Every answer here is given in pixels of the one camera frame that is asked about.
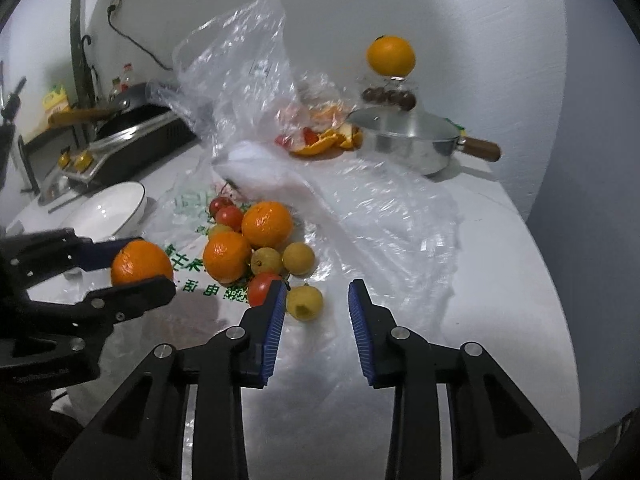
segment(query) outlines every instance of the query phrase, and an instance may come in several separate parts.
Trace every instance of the power cord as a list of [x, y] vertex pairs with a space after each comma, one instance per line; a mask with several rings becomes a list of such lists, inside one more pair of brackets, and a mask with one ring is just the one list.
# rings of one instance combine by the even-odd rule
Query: power cord
[[146, 52], [147, 54], [149, 54], [153, 60], [156, 62], [156, 64], [162, 68], [163, 70], [167, 70], [167, 72], [171, 72], [173, 70], [173, 68], [171, 68], [170, 66], [165, 65], [162, 61], [160, 61], [153, 52], [151, 52], [150, 50], [147, 50], [145, 47], [143, 47], [142, 45], [140, 45], [136, 40], [134, 40], [131, 36], [128, 36], [127, 34], [124, 34], [124, 32], [119, 31], [114, 25], [113, 23], [111, 23], [111, 15], [113, 14], [113, 11], [116, 10], [118, 8], [118, 6], [111, 4], [109, 7], [107, 7], [107, 22], [109, 23], [109, 26], [115, 30], [119, 35], [121, 35], [123, 38], [125, 38], [126, 40], [129, 40], [131, 43], [133, 43], [136, 47], [138, 47], [140, 50], [142, 50], [143, 52]]

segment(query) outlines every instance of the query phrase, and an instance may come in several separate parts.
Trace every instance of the red tomato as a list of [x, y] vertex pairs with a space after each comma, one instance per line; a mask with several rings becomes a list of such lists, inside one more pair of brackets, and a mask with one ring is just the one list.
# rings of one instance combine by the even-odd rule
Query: red tomato
[[244, 213], [234, 205], [224, 206], [216, 213], [216, 223], [227, 225], [234, 231], [240, 232], [242, 227], [242, 217]]
[[261, 272], [249, 282], [246, 288], [249, 306], [260, 306], [264, 303], [273, 280], [282, 280], [282, 276], [275, 272]]
[[233, 204], [234, 203], [231, 202], [231, 199], [226, 196], [216, 197], [209, 204], [209, 214], [213, 216], [213, 218], [215, 218], [217, 212], [220, 211], [223, 207]]
[[289, 149], [291, 147], [291, 138], [280, 134], [274, 141], [278, 146]]
[[313, 131], [311, 128], [303, 128], [302, 135], [303, 137], [305, 137], [305, 144], [307, 146], [315, 144], [320, 139], [320, 137], [318, 137], [318, 134], [316, 134], [315, 131]]

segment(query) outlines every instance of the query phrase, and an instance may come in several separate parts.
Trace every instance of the frying pan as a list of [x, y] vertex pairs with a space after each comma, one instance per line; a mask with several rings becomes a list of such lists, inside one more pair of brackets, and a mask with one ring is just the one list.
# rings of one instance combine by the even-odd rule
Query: frying pan
[[451, 122], [427, 112], [362, 108], [347, 121], [362, 131], [359, 151], [383, 153], [423, 175], [446, 168], [456, 150], [489, 162], [501, 155], [494, 142], [463, 136]]
[[51, 114], [49, 126], [71, 126], [78, 123], [108, 120], [98, 130], [96, 140], [100, 140], [140, 124], [166, 110], [167, 108], [150, 104], [146, 98], [146, 83], [139, 83], [119, 94], [108, 107], [77, 109]]

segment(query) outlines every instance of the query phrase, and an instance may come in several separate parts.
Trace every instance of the orange fruit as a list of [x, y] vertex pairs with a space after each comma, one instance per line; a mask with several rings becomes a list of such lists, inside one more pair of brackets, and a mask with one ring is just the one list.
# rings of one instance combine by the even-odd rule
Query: orange fruit
[[403, 38], [382, 36], [369, 45], [367, 63], [380, 75], [407, 77], [415, 67], [415, 52]]
[[277, 248], [291, 231], [293, 220], [280, 202], [258, 202], [242, 218], [242, 234], [254, 247]]
[[242, 278], [251, 259], [251, 245], [241, 234], [224, 231], [213, 235], [202, 253], [204, 268], [226, 285]]
[[138, 282], [155, 276], [166, 276], [173, 280], [174, 268], [169, 256], [146, 240], [130, 241], [111, 263], [111, 285]]

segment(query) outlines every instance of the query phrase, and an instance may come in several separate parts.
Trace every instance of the power outlet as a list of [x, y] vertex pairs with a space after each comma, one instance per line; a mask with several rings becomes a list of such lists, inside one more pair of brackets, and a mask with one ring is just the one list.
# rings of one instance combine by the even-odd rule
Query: power outlet
[[113, 14], [114, 12], [117, 12], [121, 6], [122, 0], [111, 0], [111, 3], [109, 4], [109, 7], [113, 9], [111, 13]]

